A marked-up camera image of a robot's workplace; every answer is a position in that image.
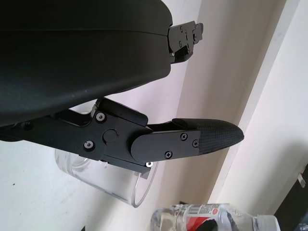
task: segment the white wall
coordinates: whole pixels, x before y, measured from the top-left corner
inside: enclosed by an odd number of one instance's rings
[[[308,163],[307,11],[301,0],[216,202],[273,214]]]
[[[253,69],[280,2],[284,1],[202,1],[198,21],[204,23],[203,40],[189,60],[177,117],[239,122],[237,113],[249,97],[245,91],[250,92],[251,82],[257,77]],[[173,198],[161,201],[161,205],[180,200],[191,204],[206,202],[226,153],[223,150],[168,161],[160,195],[172,193]]]

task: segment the bolt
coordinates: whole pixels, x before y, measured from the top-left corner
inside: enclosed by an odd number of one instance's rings
[[[197,148],[199,146],[198,140],[194,140],[192,143],[193,143],[192,145],[193,145],[194,148]]]
[[[172,152],[171,151],[167,151],[166,153],[165,153],[165,158],[166,159],[170,159],[172,157]]]
[[[182,133],[181,134],[181,141],[185,141],[187,139],[187,133]]]
[[[148,163],[145,164],[145,166],[152,167],[153,166],[153,162],[148,162]]]
[[[99,112],[98,114],[96,114],[96,120],[99,122],[102,122],[105,118],[106,116],[104,113]]]
[[[94,147],[94,143],[92,141],[86,141],[84,142],[83,146],[85,149],[91,149]]]

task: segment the black plastic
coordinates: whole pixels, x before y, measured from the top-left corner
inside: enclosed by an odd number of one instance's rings
[[[148,126],[147,121],[145,115],[103,98],[85,115],[67,109],[0,127],[0,139],[31,141],[146,173],[147,162],[214,152],[241,141],[243,135],[237,126],[220,120],[174,119]]]
[[[188,135],[186,140],[181,139],[181,134]],[[171,152],[167,159],[178,159],[196,156],[199,148],[193,147],[193,141],[199,140],[200,131],[177,130],[165,132],[153,132],[138,137],[131,147],[131,155],[138,162],[154,162],[165,160],[165,153]]]
[[[0,50],[0,126],[129,90],[170,72],[167,37],[149,33],[0,32]]]
[[[172,16],[160,0],[11,0],[0,31],[135,31],[166,36]]]
[[[216,119],[173,119],[172,121],[185,129],[197,129],[201,132],[200,154],[231,147],[244,139],[242,130],[226,121]]]
[[[135,124],[143,127],[146,127],[148,124],[148,117],[146,115],[107,98],[98,99],[95,104],[100,110]]]

